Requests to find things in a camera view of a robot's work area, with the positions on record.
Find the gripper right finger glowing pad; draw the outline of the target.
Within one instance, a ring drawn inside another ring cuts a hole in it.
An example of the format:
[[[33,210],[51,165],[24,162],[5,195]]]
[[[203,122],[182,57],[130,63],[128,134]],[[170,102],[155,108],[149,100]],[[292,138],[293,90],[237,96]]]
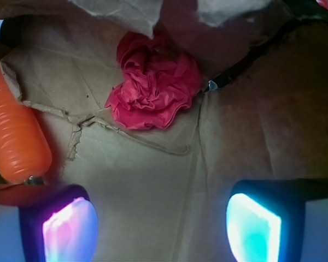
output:
[[[237,182],[226,232],[236,261],[328,261],[328,178]]]

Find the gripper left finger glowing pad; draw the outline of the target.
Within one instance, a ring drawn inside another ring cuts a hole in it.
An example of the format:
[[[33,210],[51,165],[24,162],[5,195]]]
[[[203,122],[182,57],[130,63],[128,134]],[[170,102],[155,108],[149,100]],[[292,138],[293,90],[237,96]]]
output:
[[[91,261],[98,217],[84,187],[20,186],[21,236],[26,261]]]

